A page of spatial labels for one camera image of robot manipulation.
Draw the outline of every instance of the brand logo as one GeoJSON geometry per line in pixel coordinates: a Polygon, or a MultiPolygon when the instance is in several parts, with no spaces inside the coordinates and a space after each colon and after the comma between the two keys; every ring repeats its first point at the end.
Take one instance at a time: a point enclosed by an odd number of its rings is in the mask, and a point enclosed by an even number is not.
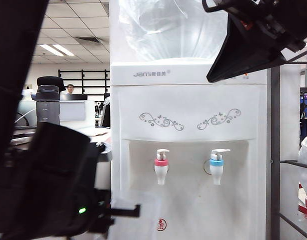
{"type": "Polygon", "coordinates": [[[165,230],[167,227],[167,222],[166,220],[164,220],[163,218],[159,218],[159,221],[158,221],[158,226],[157,226],[157,230],[159,232],[165,230]]]}
{"type": "Polygon", "coordinates": [[[162,77],[170,74],[170,70],[167,71],[143,71],[143,72],[136,72],[133,76],[134,77],[162,77]]]}

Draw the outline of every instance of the red logo sticker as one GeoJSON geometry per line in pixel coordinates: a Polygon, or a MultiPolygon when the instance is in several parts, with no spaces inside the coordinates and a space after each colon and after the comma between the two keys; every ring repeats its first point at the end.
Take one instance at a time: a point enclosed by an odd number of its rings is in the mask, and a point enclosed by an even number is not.
{"type": "Polygon", "coordinates": [[[159,218],[157,230],[161,232],[161,231],[165,230],[166,227],[167,227],[166,220],[164,220],[163,218],[159,218]]]}

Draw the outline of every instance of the green indicator light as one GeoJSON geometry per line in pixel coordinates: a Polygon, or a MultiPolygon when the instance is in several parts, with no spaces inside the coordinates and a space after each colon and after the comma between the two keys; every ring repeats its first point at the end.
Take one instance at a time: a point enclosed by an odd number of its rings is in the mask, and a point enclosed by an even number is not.
{"type": "Polygon", "coordinates": [[[86,211],[86,208],[85,208],[85,207],[80,208],[80,209],[79,209],[79,214],[83,214],[85,211],[86,211]]]}

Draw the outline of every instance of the computer monitor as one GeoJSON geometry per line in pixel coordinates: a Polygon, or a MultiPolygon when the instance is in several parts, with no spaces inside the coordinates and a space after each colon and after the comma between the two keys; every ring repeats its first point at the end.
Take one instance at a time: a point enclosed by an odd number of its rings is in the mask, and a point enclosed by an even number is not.
{"type": "Polygon", "coordinates": [[[87,99],[87,94],[60,94],[60,101],[77,101],[87,99]]]}

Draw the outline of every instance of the office wall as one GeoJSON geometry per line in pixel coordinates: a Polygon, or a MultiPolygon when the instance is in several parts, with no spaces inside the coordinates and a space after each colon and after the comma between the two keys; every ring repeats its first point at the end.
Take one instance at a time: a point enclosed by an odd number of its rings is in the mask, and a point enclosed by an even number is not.
{"type": "MultiPolygon", "coordinates": [[[[25,84],[31,84],[33,92],[37,91],[37,78],[42,76],[58,76],[58,69],[60,70],[68,70],[68,71],[80,71],[83,70],[94,70],[94,71],[103,71],[110,70],[109,63],[40,63],[40,64],[32,64],[30,66],[27,79],[25,84]]],[[[62,77],[64,79],[78,79],[81,78],[81,73],[63,73],[62,77]]],[[[86,79],[95,79],[95,78],[104,78],[103,73],[85,73],[86,79]]],[[[84,81],[85,85],[89,86],[99,86],[103,85],[104,81],[84,81]]],[[[81,81],[64,81],[64,84],[73,84],[75,86],[81,86],[81,81]]],[[[103,93],[104,89],[100,88],[87,88],[85,89],[85,94],[95,94],[95,93],[103,93]]],[[[81,94],[81,87],[75,87],[74,93],[81,94]]],[[[95,101],[102,101],[102,96],[88,96],[88,99],[95,101]]]]}

